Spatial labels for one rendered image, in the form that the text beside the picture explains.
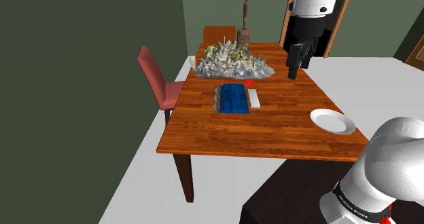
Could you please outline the brown wooden figure sculpture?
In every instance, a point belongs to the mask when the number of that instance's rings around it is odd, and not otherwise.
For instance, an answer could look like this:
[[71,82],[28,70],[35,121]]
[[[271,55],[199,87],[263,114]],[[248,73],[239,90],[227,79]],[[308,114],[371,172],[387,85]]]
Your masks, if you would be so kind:
[[237,31],[236,46],[240,50],[248,50],[250,43],[250,30],[246,28],[247,11],[249,0],[245,0],[243,4],[243,27]]

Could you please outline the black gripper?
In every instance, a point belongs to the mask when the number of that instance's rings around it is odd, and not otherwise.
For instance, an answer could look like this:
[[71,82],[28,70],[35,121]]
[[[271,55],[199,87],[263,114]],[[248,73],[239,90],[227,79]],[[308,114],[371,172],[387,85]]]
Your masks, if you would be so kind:
[[320,36],[325,29],[325,17],[302,18],[294,16],[292,41],[287,56],[288,78],[295,80],[299,66],[308,69],[311,58],[316,52]]

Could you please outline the brown wooden chair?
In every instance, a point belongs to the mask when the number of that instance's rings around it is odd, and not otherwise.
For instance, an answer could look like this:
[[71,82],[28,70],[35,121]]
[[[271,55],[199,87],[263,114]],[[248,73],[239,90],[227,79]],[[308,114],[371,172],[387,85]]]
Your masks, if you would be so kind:
[[233,41],[235,37],[235,26],[206,26],[203,29],[203,43],[205,47]]

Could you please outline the blue flat box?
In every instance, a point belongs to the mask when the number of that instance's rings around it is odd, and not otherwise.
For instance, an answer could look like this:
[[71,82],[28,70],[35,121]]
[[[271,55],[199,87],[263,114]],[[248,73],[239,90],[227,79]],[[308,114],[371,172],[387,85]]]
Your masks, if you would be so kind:
[[239,83],[225,83],[220,87],[220,113],[249,113],[245,86]]

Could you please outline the white plate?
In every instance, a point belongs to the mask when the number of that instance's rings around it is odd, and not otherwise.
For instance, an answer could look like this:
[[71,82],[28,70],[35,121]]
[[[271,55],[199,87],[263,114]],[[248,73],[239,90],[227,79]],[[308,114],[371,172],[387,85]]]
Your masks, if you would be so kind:
[[346,115],[330,109],[311,111],[311,120],[320,128],[334,134],[351,134],[356,125]]

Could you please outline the dark robot stand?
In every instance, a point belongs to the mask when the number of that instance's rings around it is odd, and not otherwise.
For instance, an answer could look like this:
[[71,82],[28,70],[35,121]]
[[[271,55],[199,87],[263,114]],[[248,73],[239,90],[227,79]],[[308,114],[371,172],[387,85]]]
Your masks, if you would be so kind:
[[321,196],[331,193],[352,162],[286,160],[243,204],[239,224],[351,224],[341,214],[327,222]]

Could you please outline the wooden framed doorway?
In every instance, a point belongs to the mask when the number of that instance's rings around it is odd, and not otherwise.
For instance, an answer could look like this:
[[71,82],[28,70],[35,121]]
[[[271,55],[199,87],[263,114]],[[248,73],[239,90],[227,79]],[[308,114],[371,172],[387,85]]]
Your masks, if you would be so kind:
[[[285,44],[285,40],[287,37],[287,28],[290,24],[290,16],[291,12],[289,11],[289,4],[293,0],[287,0],[287,5],[285,8],[285,15],[283,19],[283,27],[281,29],[281,34],[279,37],[279,45],[283,48]],[[319,56],[322,56],[323,58],[328,58],[332,49],[332,46],[334,44],[334,40],[337,36],[337,32],[340,28],[340,25],[342,23],[342,19],[345,16],[346,10],[348,8],[350,0],[336,0],[336,11],[333,12],[333,16],[330,16],[330,24],[331,26],[331,34],[328,37],[327,43],[325,44],[324,51],[319,53]]]

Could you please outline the grey scalloped strip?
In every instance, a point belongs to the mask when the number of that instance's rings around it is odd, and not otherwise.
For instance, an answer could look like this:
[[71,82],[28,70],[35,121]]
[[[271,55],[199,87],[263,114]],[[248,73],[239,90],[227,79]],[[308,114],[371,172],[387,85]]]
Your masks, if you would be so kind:
[[217,113],[219,113],[219,104],[220,104],[219,97],[220,97],[220,89],[221,89],[221,86],[216,86],[216,87],[215,87],[215,89],[214,89],[214,91],[215,91],[215,96],[214,96],[214,98],[213,98],[213,100],[214,100],[213,110],[214,110],[215,112],[217,112]]

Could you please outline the wooden dining table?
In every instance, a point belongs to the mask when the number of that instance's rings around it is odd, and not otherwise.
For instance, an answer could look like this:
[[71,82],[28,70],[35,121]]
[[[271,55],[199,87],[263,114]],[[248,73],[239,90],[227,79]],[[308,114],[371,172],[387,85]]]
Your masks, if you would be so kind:
[[158,143],[157,153],[175,158],[187,202],[194,200],[192,155],[354,162],[368,143],[359,130],[333,134],[314,124],[311,111],[339,108],[304,71],[288,79],[287,52],[278,43],[252,43],[250,48],[275,70],[253,81],[260,108],[244,115],[214,112],[215,88],[225,80],[189,72]]

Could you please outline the pink chair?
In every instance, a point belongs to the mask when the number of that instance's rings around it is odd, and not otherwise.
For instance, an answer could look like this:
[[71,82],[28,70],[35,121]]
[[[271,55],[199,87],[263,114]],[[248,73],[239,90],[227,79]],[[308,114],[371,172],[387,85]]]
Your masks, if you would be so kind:
[[137,61],[149,82],[160,110],[164,111],[165,125],[167,125],[185,81],[165,82],[152,53],[145,46],[141,46]]

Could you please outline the grey rocky landscape model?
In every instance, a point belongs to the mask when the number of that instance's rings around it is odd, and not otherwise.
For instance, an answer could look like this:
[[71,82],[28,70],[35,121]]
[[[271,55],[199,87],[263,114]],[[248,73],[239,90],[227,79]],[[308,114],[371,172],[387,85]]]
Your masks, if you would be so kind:
[[222,79],[264,79],[275,74],[265,58],[254,56],[247,48],[237,48],[236,42],[208,45],[198,64],[191,70],[197,77]]

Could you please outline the brown framed door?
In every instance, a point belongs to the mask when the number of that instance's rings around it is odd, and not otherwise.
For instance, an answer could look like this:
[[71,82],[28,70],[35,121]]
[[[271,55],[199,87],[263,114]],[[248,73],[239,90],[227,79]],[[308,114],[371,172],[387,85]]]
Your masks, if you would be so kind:
[[424,33],[404,63],[424,71]]

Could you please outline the white remote control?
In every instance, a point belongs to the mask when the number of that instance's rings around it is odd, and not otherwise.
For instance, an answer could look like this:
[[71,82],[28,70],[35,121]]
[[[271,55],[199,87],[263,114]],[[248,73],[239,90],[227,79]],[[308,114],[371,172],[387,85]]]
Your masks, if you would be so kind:
[[249,102],[251,105],[251,108],[259,109],[260,108],[260,102],[258,98],[258,94],[256,92],[256,89],[248,89],[249,94]]

